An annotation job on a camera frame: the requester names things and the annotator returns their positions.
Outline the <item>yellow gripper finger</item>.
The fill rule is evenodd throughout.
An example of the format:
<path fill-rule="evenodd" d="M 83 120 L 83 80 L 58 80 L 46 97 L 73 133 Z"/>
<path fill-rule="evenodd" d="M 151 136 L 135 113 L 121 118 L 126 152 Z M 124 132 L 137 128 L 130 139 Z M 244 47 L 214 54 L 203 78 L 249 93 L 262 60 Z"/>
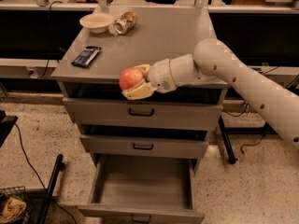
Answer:
<path fill-rule="evenodd" d="M 140 64 L 135 66 L 134 77 L 136 78 L 146 78 L 150 70 L 149 64 Z"/>
<path fill-rule="evenodd" d="M 156 91 L 156 88 L 145 80 L 140 81 L 130 89 L 122 91 L 122 95 L 128 100 L 141 100 L 148 97 Z"/>

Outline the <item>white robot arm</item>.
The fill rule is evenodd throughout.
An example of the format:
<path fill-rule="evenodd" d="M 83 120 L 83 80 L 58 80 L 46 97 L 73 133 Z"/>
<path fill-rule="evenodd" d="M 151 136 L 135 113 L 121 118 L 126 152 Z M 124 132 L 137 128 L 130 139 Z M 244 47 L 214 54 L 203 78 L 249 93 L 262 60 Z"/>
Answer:
<path fill-rule="evenodd" d="M 299 96 L 243 64 L 216 38 L 201 40 L 192 54 L 129 67 L 119 85 L 124 97 L 140 100 L 212 77 L 227 82 L 285 142 L 299 148 Z"/>

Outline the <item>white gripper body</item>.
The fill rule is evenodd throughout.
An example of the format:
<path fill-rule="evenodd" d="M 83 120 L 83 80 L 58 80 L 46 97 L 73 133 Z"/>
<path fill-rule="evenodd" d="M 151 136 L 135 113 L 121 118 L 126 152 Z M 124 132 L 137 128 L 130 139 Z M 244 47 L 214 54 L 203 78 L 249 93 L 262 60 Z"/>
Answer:
<path fill-rule="evenodd" d="M 169 59 L 161 60 L 150 67 L 148 82 L 159 93 L 168 93 L 177 88 L 172 78 Z"/>

